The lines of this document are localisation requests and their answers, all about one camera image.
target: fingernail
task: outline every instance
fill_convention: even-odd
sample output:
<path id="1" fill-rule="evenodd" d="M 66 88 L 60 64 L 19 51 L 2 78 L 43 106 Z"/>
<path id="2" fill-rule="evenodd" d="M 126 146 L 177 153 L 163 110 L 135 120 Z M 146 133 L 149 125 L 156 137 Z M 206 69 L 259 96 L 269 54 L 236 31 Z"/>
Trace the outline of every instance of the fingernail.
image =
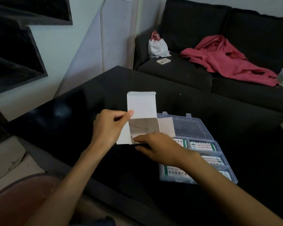
<path id="1" fill-rule="evenodd" d="M 129 110 L 128 113 L 130 114 L 130 116 L 133 116 L 134 111 L 133 110 Z"/>

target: forearm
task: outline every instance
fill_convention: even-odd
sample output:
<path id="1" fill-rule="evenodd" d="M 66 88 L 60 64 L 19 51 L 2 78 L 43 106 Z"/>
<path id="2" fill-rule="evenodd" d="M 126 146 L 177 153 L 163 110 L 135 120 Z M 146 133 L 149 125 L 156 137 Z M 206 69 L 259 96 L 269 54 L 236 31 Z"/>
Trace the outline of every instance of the forearm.
<path id="1" fill-rule="evenodd" d="M 42 204 L 25 226 L 66 226 L 74 213 L 76 204 L 103 154 L 90 146 L 83 153 L 68 175 Z"/>
<path id="2" fill-rule="evenodd" d="M 235 185 L 198 153 L 186 152 L 180 167 L 217 202 L 236 225 L 283 225 L 276 214 Z"/>

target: black sofa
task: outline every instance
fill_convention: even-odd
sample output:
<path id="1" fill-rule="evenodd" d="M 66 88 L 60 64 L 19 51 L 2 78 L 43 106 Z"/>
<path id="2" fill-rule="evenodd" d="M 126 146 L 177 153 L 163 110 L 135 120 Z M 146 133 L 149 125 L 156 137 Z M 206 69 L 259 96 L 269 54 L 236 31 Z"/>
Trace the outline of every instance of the black sofa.
<path id="1" fill-rule="evenodd" d="M 151 33 L 157 30 L 166 41 L 172 61 L 156 63 L 147 52 Z M 200 90 L 283 113 L 283 88 L 227 79 L 209 73 L 180 56 L 204 37 L 224 35 L 250 62 L 277 74 L 283 68 L 283 17 L 260 15 L 223 5 L 187 0 L 167 0 L 161 25 L 141 33 L 135 40 L 135 70 Z"/>

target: white box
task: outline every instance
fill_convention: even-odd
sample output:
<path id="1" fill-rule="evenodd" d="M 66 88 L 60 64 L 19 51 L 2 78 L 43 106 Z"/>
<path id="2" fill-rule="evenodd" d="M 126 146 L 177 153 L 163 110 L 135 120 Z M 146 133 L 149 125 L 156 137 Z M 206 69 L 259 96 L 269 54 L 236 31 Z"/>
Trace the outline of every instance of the white box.
<path id="1" fill-rule="evenodd" d="M 134 137 L 153 132 L 175 137 L 173 118 L 157 118 L 155 95 L 156 92 L 127 93 L 128 111 L 134 110 L 134 114 L 124 125 L 117 144 L 137 144 Z"/>

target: black table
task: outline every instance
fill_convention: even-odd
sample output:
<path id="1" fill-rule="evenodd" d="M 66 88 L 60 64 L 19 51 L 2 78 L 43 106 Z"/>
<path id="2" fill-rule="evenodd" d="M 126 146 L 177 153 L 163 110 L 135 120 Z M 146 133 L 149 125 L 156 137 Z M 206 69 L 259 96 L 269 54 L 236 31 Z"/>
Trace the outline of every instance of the black table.
<path id="1" fill-rule="evenodd" d="M 104 108 L 126 110 L 129 91 L 155 91 L 159 113 L 200 118 L 238 185 L 283 218 L 283 114 L 278 112 L 115 67 L 5 128 L 73 166 L 90 143 L 96 114 Z M 180 225 L 230 224 L 198 185 L 159 181 L 158 164 L 131 145 L 113 146 L 91 181 L 92 195 L 145 225 L 172 225 L 167 218 Z M 109 202 L 105 192 L 117 194 L 118 201 Z"/>

